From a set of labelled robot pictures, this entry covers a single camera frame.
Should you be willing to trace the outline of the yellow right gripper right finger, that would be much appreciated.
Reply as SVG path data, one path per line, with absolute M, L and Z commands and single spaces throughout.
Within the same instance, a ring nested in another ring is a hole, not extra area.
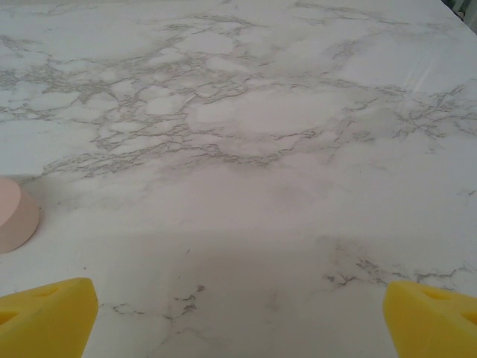
M 394 281 L 382 309 L 399 357 L 476 357 L 476 298 Z

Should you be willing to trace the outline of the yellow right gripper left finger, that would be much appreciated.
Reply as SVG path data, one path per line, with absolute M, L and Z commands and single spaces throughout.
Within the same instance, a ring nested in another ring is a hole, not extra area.
M 91 279 L 79 277 L 1 297 L 1 356 L 81 357 L 98 314 Z

